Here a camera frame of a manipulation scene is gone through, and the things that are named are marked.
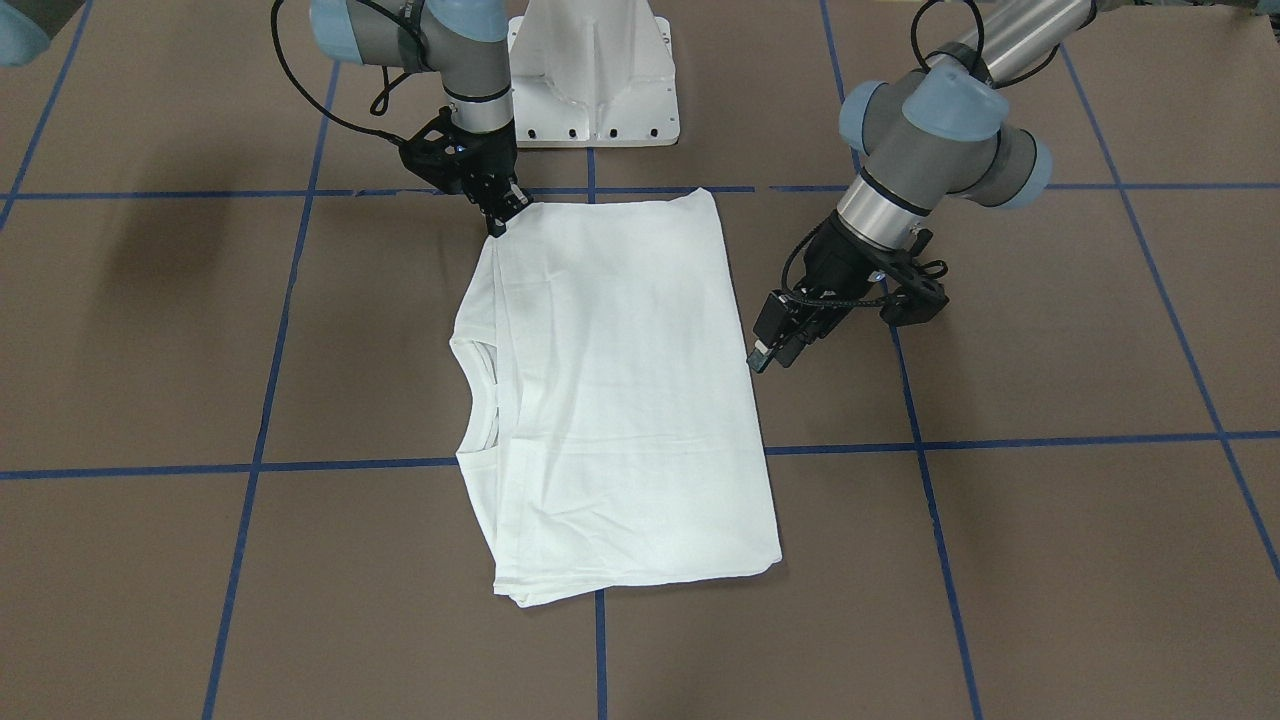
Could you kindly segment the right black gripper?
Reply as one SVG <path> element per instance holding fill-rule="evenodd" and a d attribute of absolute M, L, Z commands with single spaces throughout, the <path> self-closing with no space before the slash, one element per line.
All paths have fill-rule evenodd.
<path fill-rule="evenodd" d="M 502 237 L 509 219 L 532 204 L 518 184 L 515 120 L 474 133 L 457 124 L 454 117 L 452 109 L 440 109 L 399 143 L 399 159 L 406 169 L 443 193 L 490 201 L 486 228 L 490 237 Z"/>

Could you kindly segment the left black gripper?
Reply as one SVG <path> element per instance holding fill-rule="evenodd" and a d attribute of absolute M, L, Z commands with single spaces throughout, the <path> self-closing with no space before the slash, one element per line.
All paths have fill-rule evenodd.
<path fill-rule="evenodd" d="M 841 323 L 841 313 L 854 309 L 874 307 L 890 327 L 931 322 L 950 302 L 941 282 L 947 264 L 920 261 L 932 238 L 932 231 L 916 227 L 908 232 L 905 249 L 886 250 L 831 213 L 790 254 L 790 261 L 800 258 L 804 269 L 790 286 L 791 300 L 782 290 L 765 297 L 753 325 L 756 340 L 748 366 L 756 374 L 773 364 L 791 368 Z"/>

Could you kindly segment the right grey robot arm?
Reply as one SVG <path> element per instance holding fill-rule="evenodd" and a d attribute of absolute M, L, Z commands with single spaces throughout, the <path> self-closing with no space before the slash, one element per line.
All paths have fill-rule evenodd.
<path fill-rule="evenodd" d="M 404 169 L 480 209 L 500 237 L 531 202 L 517 176 L 508 17 L 502 1 L 311 1 L 308 20 L 337 61 L 438 74 L 445 105 L 410 137 L 378 132 Z"/>

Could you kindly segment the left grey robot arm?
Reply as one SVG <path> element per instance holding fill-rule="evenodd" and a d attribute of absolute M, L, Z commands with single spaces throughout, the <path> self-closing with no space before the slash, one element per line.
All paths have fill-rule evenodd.
<path fill-rule="evenodd" d="M 924 3 L 909 32 L 914 67 L 893 82 L 861 83 L 844 100 L 838 132 L 860 159 L 858 176 L 783 263 L 753 327 L 753 372 L 791 366 L 856 309 L 877 310 L 891 327 L 932 320 L 948 302 L 948 268 L 920 255 L 940 202 L 1023 208 L 1048 186 L 1052 152 L 1009 123 L 1004 90 L 1044 69 L 1065 38 L 1120 3 L 968 6 L 973 28 L 924 53 L 918 27 L 932 9 Z"/>

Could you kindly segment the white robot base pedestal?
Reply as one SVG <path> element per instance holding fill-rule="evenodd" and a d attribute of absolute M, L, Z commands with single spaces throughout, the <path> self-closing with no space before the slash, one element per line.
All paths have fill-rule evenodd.
<path fill-rule="evenodd" d="M 678 142 L 672 28 L 649 1 L 530 1 L 507 44 L 518 149 Z"/>

